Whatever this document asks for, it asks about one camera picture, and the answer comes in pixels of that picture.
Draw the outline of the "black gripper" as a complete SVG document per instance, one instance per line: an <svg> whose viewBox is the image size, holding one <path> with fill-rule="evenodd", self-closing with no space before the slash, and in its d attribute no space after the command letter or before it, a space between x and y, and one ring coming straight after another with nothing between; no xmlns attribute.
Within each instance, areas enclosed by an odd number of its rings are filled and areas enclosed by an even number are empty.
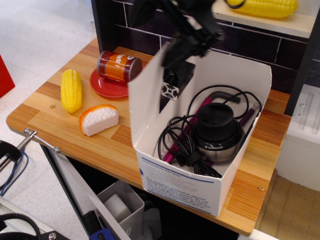
<svg viewBox="0 0 320 240"><path fill-rule="evenodd" d="M128 25L140 27L161 9L178 30L164 51L161 66L175 68L191 56L203 57L223 32L213 15L213 0L135 0Z"/></svg>

